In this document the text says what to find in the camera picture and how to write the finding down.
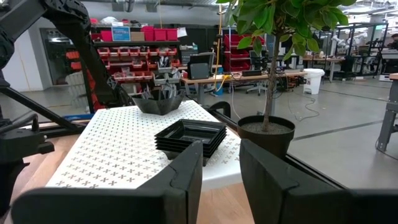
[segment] stack of black trays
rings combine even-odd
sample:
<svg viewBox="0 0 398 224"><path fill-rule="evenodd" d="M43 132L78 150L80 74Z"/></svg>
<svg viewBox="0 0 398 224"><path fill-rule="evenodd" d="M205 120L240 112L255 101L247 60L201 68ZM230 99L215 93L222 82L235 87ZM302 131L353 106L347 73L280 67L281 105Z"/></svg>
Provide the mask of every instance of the stack of black trays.
<svg viewBox="0 0 398 224"><path fill-rule="evenodd" d="M181 119L155 135L156 149L163 151L169 160L176 158L191 143L203 143L203 166L218 149L226 136L223 123Z"/></svg>

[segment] white trash can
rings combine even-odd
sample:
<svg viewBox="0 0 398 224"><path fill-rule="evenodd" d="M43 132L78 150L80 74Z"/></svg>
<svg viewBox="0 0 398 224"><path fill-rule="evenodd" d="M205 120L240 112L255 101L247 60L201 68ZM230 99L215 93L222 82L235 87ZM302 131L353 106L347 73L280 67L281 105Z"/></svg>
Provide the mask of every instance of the white trash can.
<svg viewBox="0 0 398 224"><path fill-rule="evenodd" d="M304 93L311 93L316 95L319 93L319 86L321 85L321 77L325 74L325 71L317 68L304 69L307 74L304 75L305 84L303 88Z"/></svg>

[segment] concrete floor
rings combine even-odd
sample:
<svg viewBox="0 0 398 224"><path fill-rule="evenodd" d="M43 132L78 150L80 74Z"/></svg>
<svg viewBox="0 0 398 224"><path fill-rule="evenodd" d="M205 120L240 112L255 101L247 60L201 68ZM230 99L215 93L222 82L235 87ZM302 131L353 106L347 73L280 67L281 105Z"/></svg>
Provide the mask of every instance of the concrete floor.
<svg viewBox="0 0 398 224"><path fill-rule="evenodd" d="M71 105L72 97L67 86L55 86L44 91L23 92L22 94L61 116L85 114L85 108L74 108ZM26 106L5 95L0 95L0 105L3 117L9 119L16 119L24 114L33 113ZM39 115L39 121L44 122L49 121L49 119Z"/></svg>
<svg viewBox="0 0 398 224"><path fill-rule="evenodd" d="M398 160L375 150L386 100L391 83L377 79L363 82L321 84L318 95L302 93L302 87L285 92L276 101L275 114L296 124L295 139L289 154L350 188L398 188ZM234 92L234 108L240 117L264 110L265 96L256 92L245 94L247 87ZM24 93L60 115L83 114L83 108L73 108L66 87L54 87L42 92ZM308 108L305 105L315 100ZM207 105L227 101L232 94L205 96ZM16 118L28 109L0 95L4 117ZM239 118L233 112L232 119ZM387 153L398 158L398 136L392 136Z"/></svg>

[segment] black plant pot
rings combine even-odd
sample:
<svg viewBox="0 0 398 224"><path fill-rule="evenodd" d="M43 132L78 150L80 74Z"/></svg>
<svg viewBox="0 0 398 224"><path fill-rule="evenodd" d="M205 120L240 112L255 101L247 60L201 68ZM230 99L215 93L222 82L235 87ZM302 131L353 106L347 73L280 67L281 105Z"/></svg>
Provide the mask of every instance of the black plant pot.
<svg viewBox="0 0 398 224"><path fill-rule="evenodd" d="M176 110L184 96L183 90L153 90L134 95L132 100L143 113L165 115Z"/></svg>
<svg viewBox="0 0 398 224"><path fill-rule="evenodd" d="M269 122L283 125L291 131L283 134L254 133L242 128L242 125L249 123L262 122L263 116L248 116L238 121L238 135L242 139L248 139L273 155L284 159L289 148L289 144L294 137L294 123L275 116L269 116Z"/></svg>

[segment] soil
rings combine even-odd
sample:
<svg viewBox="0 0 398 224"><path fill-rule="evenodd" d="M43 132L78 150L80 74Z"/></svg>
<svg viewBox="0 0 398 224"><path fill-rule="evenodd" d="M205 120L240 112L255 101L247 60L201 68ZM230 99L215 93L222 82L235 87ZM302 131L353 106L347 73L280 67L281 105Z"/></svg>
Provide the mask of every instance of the soil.
<svg viewBox="0 0 398 224"><path fill-rule="evenodd" d="M242 128L246 131L258 134L285 134L291 132L290 128L275 123L269 123L269 129L267 132L262 130L262 122L244 124L242 125Z"/></svg>

